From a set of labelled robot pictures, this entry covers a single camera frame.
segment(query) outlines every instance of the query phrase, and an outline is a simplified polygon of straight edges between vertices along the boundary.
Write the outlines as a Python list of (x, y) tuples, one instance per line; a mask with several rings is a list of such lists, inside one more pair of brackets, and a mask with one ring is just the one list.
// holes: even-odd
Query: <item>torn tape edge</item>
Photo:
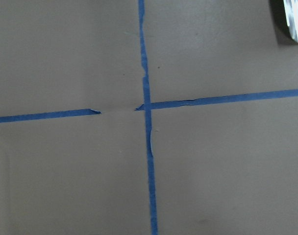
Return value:
[(87, 116), (87, 115), (97, 115), (97, 114), (101, 114), (101, 112), (93, 109), (76, 109), (76, 110), (66, 110), (66, 111), (47, 112), (47, 113), (38, 113), (38, 114), (3, 116), (3, 117), (0, 117), (0, 123), (40, 120), (40, 119), (50, 119), (50, 118), (67, 118), (67, 117)]
[[(298, 89), (282, 90), (274, 92), (261, 92), (261, 93), (248, 93), (248, 94), (234, 94), (225, 96), (205, 97), (191, 100), (174, 100), (151, 103), (151, 109), (167, 109), (176, 108), (182, 106), (197, 106), (197, 105), (208, 105), (208, 104), (221, 104), (221, 103), (233, 103), (243, 102), (251, 100), (262, 100), (262, 99), (277, 99), (286, 97), (298, 96)], [(144, 110), (144, 104), (140, 105), (135, 111)]]

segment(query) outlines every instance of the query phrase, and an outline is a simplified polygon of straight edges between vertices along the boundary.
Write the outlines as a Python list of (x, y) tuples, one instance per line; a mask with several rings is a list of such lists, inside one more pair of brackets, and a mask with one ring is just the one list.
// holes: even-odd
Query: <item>blue painter's tape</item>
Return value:
[[(167, 109), (176, 108), (185, 105), (207, 105), (207, 104), (221, 104), (221, 103), (231, 103), (231, 102), (241, 102), (250, 100), (260, 100), (260, 99), (277, 99), (285, 97), (295, 97), (298, 96), (298, 89), (294, 90), (284, 90), (275, 92), (261, 92), (261, 93), (249, 93), (249, 94), (236, 94), (236, 95), (226, 95), (208, 98), (199, 98), (194, 100), (177, 100), (177, 101), (165, 101), (156, 102), (151, 104), (151, 109)], [(144, 104), (136, 108), (136, 111), (144, 110)]]
[(51, 112), (51, 113), (26, 114), (26, 115), (0, 117), (0, 123), (39, 120), (39, 119), (48, 119), (48, 118), (65, 118), (65, 117), (86, 116), (86, 115), (96, 115), (96, 114), (101, 114), (101, 112), (92, 110), (92, 109), (78, 109), (78, 110), (68, 110), (68, 111)]
[(139, 35), (140, 35), (140, 50), (141, 50), (141, 65), (144, 69), (145, 76), (143, 77), (143, 91), (144, 91), (144, 110), (146, 121), (146, 144), (147, 144), (147, 165), (148, 165), (148, 181), (149, 181), (149, 200), (150, 200), (150, 222), (151, 234), (158, 235), (158, 222), (157, 222), (157, 206), (155, 198), (155, 177), (154, 177), (154, 160), (151, 150), (151, 100), (150, 100), (150, 86), (148, 74), (148, 58), (144, 37), (144, 16), (145, 16), (145, 2), (138, 0), (139, 10)]

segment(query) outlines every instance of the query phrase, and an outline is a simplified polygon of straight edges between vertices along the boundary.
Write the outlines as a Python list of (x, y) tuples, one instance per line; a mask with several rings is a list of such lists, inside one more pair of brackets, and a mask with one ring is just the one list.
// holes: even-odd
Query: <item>metal object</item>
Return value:
[(291, 37), (298, 43), (298, 0), (284, 0), (284, 7)]

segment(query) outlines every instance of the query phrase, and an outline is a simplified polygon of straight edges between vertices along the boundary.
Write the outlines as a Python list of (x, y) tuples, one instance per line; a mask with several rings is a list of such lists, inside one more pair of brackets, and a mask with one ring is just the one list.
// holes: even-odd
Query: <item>gray surface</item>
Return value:
[[(146, 0), (152, 101), (298, 88), (268, 1)], [(137, 0), (0, 0), (0, 235), (149, 235)], [(298, 235), (298, 98), (153, 111), (160, 235)]]
[(160, 235), (298, 235), (298, 98), (153, 111)]
[(298, 88), (298, 46), (278, 44), (269, 1), (146, 7), (153, 102)]
[(0, 0), (0, 116), (139, 105), (138, 27), (137, 0)]
[(140, 112), (0, 124), (0, 235), (148, 235)]

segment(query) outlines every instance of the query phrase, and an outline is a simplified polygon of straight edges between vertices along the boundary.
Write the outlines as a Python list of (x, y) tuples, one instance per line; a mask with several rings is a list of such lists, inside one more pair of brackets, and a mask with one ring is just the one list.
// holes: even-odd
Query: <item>blue tape line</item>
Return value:
[(143, 77), (143, 90), (144, 90), (144, 110), (146, 121), (146, 144), (147, 144), (147, 165), (148, 165), (148, 181), (149, 181), (149, 200), (150, 200), (150, 221), (151, 221), (151, 234), (158, 235), (158, 222), (157, 222), (157, 205), (155, 198), (155, 178), (154, 178), (154, 160), (151, 150), (151, 100), (150, 100), (150, 86), (148, 74), (148, 58), (144, 37), (144, 16), (145, 16), (145, 2), (138, 0), (139, 12), (139, 31), (140, 31), (140, 50), (141, 50), (141, 65), (145, 71)]
[(48, 119), (48, 118), (65, 118), (65, 117), (96, 115), (96, 114), (101, 114), (101, 112), (92, 110), (92, 109), (78, 109), (78, 110), (68, 110), (68, 111), (51, 112), (51, 113), (26, 114), (26, 115), (0, 117), (0, 123), (39, 120), (39, 119)]
[[(226, 96), (199, 98), (194, 100), (156, 102), (151, 104), (151, 109), (176, 108), (176, 107), (181, 107), (185, 105), (194, 106), (194, 105), (207, 105), (207, 104), (221, 104), (221, 103), (241, 102), (241, 101), (250, 101), (250, 100), (260, 100), (260, 99), (277, 99), (277, 98), (295, 97), (295, 96), (298, 96), (298, 89), (275, 91), (275, 92), (226, 95)], [(136, 111), (140, 111), (140, 110), (144, 110), (144, 104), (136, 108)]]

